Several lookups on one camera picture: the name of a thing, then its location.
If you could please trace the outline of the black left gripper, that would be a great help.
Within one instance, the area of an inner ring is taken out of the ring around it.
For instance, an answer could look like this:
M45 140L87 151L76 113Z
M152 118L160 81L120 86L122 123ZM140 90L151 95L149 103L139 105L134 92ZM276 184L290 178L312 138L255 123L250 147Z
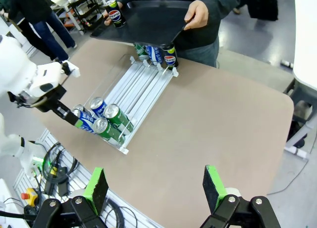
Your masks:
M66 89L63 86L57 86L55 89L52 89L40 98L40 100L44 99L45 97L47 99L42 103L39 102L37 109L39 109L41 112L48 112L52 110L69 124L80 128L83 125L83 121L60 101L65 93Z

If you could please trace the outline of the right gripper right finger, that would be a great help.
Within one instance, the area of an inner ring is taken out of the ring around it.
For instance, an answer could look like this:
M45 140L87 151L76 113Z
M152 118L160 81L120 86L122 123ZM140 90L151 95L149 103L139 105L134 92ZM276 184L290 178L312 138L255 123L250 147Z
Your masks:
M280 223L265 196L245 200L238 189L226 188L214 166L206 165L203 188L210 215L203 228L279 228Z

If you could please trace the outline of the person's left hand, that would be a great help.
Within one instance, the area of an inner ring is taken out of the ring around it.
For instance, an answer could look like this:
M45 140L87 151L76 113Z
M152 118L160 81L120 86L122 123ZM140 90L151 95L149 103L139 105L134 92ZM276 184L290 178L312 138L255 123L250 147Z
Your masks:
M184 31L190 29L202 28L207 25L209 18L209 11L207 6L201 0L193 1L187 10L184 17L186 25Z

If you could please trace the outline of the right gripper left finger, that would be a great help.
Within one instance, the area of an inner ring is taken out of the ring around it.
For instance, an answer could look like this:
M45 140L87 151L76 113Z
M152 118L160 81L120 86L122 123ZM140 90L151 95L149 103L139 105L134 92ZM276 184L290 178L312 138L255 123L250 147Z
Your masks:
M43 202L34 221L35 228L105 228L100 218L108 184L103 168L96 167L82 195L66 202L55 198Z

